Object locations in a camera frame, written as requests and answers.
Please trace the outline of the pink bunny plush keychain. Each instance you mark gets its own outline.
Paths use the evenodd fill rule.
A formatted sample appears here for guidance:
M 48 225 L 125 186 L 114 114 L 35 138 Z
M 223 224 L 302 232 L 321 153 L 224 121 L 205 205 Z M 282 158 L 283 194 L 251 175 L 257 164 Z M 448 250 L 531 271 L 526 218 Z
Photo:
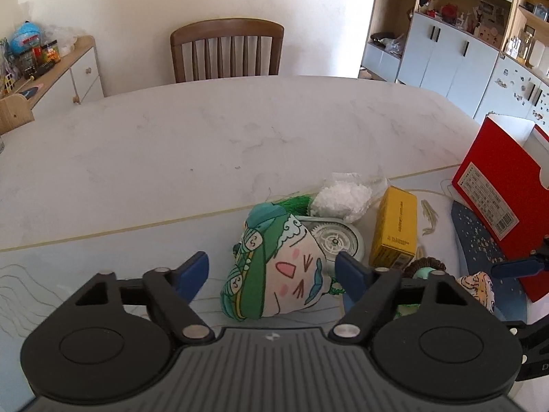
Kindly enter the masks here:
M 458 284 L 481 303 L 490 313 L 495 310 L 495 294 L 487 273 L 478 272 L 457 279 Z

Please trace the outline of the pale green soap bar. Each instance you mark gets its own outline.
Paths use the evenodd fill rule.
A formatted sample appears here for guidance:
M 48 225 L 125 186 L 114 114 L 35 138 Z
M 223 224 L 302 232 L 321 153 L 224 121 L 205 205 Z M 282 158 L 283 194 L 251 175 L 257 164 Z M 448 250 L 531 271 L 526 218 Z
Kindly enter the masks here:
M 420 304 L 403 304 L 399 305 L 396 310 L 395 318 L 401 318 L 415 314 L 420 308 Z

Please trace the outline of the yellow small carton box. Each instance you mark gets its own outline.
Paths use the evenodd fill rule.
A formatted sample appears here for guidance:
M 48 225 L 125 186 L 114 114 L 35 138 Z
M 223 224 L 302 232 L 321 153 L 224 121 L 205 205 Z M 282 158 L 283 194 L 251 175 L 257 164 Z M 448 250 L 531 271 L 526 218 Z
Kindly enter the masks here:
M 417 250 L 417 197 L 390 186 L 379 203 L 370 267 L 404 270 Z

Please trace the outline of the grey gear correction tape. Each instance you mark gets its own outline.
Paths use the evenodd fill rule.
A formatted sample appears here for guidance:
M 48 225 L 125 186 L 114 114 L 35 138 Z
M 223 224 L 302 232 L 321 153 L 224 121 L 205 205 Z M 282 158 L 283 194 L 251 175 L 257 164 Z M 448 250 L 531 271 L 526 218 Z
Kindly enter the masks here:
M 297 219 L 308 229 L 326 255 L 327 273 L 330 276 L 335 276 L 335 261 L 341 251 L 357 261 L 363 260 L 364 239 L 354 225 L 334 218 L 298 216 Z

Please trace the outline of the teal egg pencil sharpener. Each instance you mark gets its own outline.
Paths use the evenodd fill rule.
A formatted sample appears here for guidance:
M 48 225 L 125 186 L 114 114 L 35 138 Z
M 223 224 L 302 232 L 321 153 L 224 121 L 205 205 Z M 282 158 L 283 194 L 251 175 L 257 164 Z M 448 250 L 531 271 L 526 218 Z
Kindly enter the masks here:
M 434 269 L 432 267 L 423 267 L 414 274 L 414 277 L 416 279 L 427 280 L 430 274 L 438 276 L 445 275 L 446 272 L 444 270 Z

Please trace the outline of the green pink plush pouch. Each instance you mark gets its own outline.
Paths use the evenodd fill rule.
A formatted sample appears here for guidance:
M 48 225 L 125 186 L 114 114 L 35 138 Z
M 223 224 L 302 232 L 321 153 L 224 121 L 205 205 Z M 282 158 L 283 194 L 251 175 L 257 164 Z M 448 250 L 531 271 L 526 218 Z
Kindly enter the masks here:
M 315 306 L 335 283 L 333 265 L 286 207 L 262 203 L 248 214 L 221 289 L 221 310 L 236 321 Z

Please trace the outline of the red shoe box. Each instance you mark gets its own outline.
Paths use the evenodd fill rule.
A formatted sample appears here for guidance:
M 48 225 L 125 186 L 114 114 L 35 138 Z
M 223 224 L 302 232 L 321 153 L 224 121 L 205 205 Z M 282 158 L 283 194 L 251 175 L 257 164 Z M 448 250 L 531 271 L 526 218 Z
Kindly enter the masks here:
M 548 133 L 531 120 L 485 117 L 452 185 L 518 260 L 548 235 Z

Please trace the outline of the white crystal plastic bag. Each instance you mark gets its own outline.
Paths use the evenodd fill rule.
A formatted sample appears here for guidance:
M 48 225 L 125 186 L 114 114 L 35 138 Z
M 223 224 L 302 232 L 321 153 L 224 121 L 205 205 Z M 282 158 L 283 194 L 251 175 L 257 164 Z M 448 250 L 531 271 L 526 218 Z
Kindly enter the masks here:
M 383 176 L 359 173 L 333 173 L 309 205 L 310 215 L 340 219 L 346 223 L 360 220 L 388 188 Z

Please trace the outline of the white wooden sideboard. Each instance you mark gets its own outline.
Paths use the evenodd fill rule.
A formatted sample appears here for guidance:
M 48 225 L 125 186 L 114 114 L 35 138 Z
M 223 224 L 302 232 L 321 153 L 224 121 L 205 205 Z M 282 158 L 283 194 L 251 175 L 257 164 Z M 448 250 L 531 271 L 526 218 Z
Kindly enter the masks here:
M 1 132 L 103 98 L 95 38 L 80 36 L 74 50 L 50 71 L 35 80 L 20 79 L 14 91 L 1 98 Z

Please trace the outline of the wooden dining chair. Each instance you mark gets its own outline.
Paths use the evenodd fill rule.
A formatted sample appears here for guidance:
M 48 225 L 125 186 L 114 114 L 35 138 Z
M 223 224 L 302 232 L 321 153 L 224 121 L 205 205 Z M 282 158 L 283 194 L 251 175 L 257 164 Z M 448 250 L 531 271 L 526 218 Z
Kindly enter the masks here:
M 170 34 L 178 83 L 279 74 L 285 28 L 261 19 L 197 21 Z

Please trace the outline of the blue globe toy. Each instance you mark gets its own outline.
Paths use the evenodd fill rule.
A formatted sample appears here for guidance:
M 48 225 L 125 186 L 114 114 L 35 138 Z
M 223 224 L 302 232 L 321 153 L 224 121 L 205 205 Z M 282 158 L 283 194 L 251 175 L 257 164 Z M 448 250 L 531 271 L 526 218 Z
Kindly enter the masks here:
M 12 35 L 10 48 L 14 55 L 20 56 L 29 49 L 41 46 L 40 28 L 33 22 L 25 21 Z

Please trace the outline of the white cabinet wall unit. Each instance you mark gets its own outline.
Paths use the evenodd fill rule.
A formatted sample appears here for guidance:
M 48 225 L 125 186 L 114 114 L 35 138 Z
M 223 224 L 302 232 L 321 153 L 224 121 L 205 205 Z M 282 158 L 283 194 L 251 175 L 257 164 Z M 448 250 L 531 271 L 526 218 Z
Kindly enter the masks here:
M 374 0 L 361 68 L 548 128 L 548 0 Z

